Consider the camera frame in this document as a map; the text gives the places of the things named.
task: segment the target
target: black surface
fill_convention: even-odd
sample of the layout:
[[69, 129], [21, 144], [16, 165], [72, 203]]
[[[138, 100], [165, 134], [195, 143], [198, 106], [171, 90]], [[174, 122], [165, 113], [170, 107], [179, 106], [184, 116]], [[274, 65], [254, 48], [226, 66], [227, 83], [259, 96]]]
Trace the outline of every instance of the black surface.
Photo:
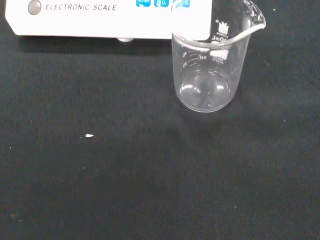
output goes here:
[[170, 41], [17, 37], [1, 2], [0, 239], [319, 240], [319, 3], [256, 3], [236, 97], [201, 114]]

